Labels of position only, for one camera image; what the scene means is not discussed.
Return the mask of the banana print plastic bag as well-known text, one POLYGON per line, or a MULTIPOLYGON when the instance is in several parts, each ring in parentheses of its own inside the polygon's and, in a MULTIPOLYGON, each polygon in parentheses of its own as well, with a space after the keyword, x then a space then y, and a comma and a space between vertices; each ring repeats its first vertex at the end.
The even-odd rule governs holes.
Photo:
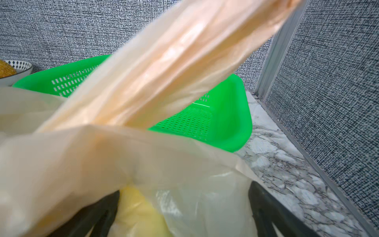
POLYGON ((150 131, 230 76, 298 1, 180 1, 66 100, 1 90, 1 236, 45 237, 134 186, 159 212, 135 236, 255 237, 256 174, 233 153, 150 131))

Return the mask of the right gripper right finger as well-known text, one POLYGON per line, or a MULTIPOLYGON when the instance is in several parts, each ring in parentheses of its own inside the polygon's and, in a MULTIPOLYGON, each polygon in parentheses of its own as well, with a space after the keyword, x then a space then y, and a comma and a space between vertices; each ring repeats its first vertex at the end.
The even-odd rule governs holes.
POLYGON ((276 229, 284 237, 319 237, 258 182, 252 181, 248 198, 259 237, 277 237, 276 229))

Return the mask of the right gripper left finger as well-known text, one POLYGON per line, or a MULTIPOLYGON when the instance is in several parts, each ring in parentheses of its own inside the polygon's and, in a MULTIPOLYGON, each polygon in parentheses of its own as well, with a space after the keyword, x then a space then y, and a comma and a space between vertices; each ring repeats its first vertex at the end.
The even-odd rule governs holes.
POLYGON ((115 220, 120 191, 82 208, 73 218, 56 229, 50 237, 106 237, 115 220))

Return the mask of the yellow banana bunch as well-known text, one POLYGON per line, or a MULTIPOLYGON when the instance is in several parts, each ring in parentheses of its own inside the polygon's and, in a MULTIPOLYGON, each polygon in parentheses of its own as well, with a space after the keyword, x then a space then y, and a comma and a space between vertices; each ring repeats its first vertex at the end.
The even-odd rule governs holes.
POLYGON ((170 237, 163 215, 133 186, 120 190, 109 237, 170 237))

